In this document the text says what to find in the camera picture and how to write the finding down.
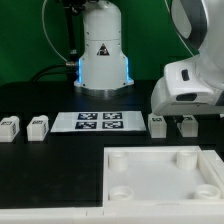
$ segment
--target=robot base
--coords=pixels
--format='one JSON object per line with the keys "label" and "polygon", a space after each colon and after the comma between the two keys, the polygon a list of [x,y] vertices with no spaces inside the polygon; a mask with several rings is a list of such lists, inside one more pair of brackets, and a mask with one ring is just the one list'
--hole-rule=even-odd
{"label": "robot base", "polygon": [[74,90],[76,93],[81,93],[88,96],[109,98],[132,92],[134,90],[134,82],[132,81],[129,85],[126,85],[122,88],[106,90],[88,89],[82,86],[78,86],[77,83],[75,83]]}

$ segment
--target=white plastic tray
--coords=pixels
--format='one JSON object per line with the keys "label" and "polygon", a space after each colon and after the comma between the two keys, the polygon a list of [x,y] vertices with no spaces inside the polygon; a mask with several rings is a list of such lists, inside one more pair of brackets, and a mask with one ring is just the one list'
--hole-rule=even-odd
{"label": "white plastic tray", "polygon": [[[104,156],[104,206],[224,202],[224,184],[197,146],[106,148]],[[201,185],[217,188],[220,198],[198,199],[195,194]],[[215,194],[210,191],[203,194]]]}

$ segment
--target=black marking on block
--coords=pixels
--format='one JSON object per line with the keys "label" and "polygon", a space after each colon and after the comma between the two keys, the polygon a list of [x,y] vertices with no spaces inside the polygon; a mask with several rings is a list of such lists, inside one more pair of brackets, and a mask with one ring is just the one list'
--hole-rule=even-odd
{"label": "black marking on block", "polygon": [[16,124],[14,124],[14,125],[12,126],[12,133],[13,133],[13,135],[16,134]]}
{"label": "black marking on block", "polygon": [[163,120],[162,120],[162,118],[152,118],[152,121],[154,121],[154,122],[161,122]]}
{"label": "black marking on block", "polygon": [[32,124],[42,124],[42,123],[43,123],[43,121],[33,121]]}
{"label": "black marking on block", "polygon": [[12,122],[11,121],[4,121],[4,122],[2,122],[2,124],[1,125],[11,125],[12,124]]}

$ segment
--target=blue light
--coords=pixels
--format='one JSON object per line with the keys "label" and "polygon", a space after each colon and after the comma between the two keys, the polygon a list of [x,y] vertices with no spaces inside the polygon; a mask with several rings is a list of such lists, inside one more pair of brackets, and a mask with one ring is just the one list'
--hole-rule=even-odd
{"label": "blue light", "polygon": [[131,80],[129,76],[129,61],[128,58],[126,58],[126,73],[127,73],[127,81]]}
{"label": "blue light", "polygon": [[82,60],[79,59],[79,83],[82,83]]}

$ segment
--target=black cable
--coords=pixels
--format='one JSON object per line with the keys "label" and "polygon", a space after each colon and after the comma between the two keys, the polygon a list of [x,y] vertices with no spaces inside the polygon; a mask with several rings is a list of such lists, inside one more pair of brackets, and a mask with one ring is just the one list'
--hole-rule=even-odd
{"label": "black cable", "polygon": [[37,72],[31,79],[30,82],[35,81],[36,79],[39,79],[39,76],[41,76],[43,73],[48,72],[49,70],[55,69],[55,68],[64,68],[66,67],[65,64],[57,64],[57,65],[51,65],[48,66],[42,70],[40,70],[39,72]]}
{"label": "black cable", "polygon": [[48,76],[48,75],[67,75],[68,71],[63,71],[63,72],[47,72],[47,73],[43,73],[40,74],[36,79],[34,79],[32,82],[37,82],[40,78],[42,78],[43,76]]}

